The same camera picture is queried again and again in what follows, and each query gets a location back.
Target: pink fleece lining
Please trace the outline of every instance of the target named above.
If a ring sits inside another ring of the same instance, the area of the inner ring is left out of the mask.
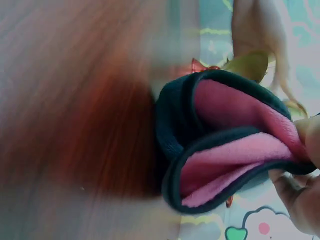
[[[213,199],[247,171],[274,159],[308,161],[294,124],[256,98],[212,80],[202,80],[194,97],[199,118],[215,129],[253,126],[257,133],[194,153],[181,170],[182,205]]]

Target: hand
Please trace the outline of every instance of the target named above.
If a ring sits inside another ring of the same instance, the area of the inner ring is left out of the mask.
[[[295,122],[310,160],[320,168],[320,116]],[[320,237],[320,176],[285,176],[270,170],[269,176],[287,208],[293,224],[306,234]]]
[[[275,72],[269,89],[281,89],[293,103],[301,106],[288,82],[297,85],[294,56],[297,45],[293,26],[282,0],[234,0],[231,21],[234,57],[263,50],[275,58]]]

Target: cartoon cloud print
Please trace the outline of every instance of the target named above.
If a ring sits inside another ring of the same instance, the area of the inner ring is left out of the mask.
[[[226,240],[313,239],[313,236],[297,230],[287,215],[266,206],[247,212],[241,228],[228,227],[224,234]]]

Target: red object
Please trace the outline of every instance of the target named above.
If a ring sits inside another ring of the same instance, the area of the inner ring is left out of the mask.
[[[233,200],[234,200],[234,196],[232,195],[225,201],[225,206],[227,208],[230,208]]]
[[[203,66],[201,62],[199,62],[197,59],[192,58],[191,73],[199,73],[199,72],[203,72],[205,70],[211,70],[211,69],[219,70],[220,67],[218,66],[206,67],[206,66]]]

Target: blurry wooden surface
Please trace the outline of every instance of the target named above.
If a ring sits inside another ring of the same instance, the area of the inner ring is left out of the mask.
[[[0,0],[1,240],[176,239],[148,86],[170,2]]]

